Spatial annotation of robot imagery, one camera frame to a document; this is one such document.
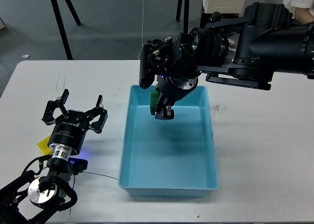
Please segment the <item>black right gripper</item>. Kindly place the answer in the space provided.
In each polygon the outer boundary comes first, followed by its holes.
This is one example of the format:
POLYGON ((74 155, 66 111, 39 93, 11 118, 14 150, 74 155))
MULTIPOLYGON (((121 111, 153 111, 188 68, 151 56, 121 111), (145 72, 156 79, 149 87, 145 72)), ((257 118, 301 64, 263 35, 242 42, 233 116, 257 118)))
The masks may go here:
POLYGON ((171 78, 159 75, 157 78, 156 89, 161 92, 157 99, 155 109, 155 119, 172 120, 174 119, 174 110, 172 106, 175 102, 183 99, 196 89, 198 78, 171 78))

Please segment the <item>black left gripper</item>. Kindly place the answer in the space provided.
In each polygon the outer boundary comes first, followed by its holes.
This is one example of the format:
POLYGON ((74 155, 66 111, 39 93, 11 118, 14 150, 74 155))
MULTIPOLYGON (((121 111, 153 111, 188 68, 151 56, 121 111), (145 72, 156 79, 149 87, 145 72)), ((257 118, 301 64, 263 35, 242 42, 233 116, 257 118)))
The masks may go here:
POLYGON ((45 124, 55 124, 48 147, 54 150, 57 145, 71 148, 71 155, 78 155, 88 129, 100 134, 108 118, 108 112, 102 104, 103 96, 99 95, 96 106, 86 112, 69 110, 65 108, 69 96, 68 89, 64 89, 62 95, 54 101, 48 101, 42 121, 45 124), (60 109, 62 115, 57 119, 53 113, 60 109))

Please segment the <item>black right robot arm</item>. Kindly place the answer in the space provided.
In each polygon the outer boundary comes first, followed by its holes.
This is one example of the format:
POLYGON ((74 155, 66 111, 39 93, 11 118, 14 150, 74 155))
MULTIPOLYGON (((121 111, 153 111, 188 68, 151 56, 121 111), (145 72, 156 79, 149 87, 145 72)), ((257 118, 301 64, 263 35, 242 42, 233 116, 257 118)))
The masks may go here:
POLYGON ((208 82, 270 90, 275 72, 314 77, 314 26, 295 25, 282 4, 256 2, 240 18, 209 23, 176 40, 148 41, 139 86, 156 85, 150 112, 174 118, 174 104, 191 93, 201 74, 208 82))

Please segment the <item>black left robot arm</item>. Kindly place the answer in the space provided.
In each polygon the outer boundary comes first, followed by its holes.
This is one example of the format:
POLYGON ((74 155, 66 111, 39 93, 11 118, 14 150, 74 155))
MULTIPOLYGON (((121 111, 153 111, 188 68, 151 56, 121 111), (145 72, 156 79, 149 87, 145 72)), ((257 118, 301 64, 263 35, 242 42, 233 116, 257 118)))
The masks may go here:
POLYGON ((86 112, 65 108, 69 91, 48 101, 42 121, 54 125, 47 143, 52 155, 34 159, 39 171, 25 168, 22 174, 0 190, 2 224, 44 224, 56 212, 73 207, 78 196, 70 186, 71 176, 87 169, 88 161, 77 159, 88 130, 100 134, 108 113, 100 95, 93 109, 86 112))

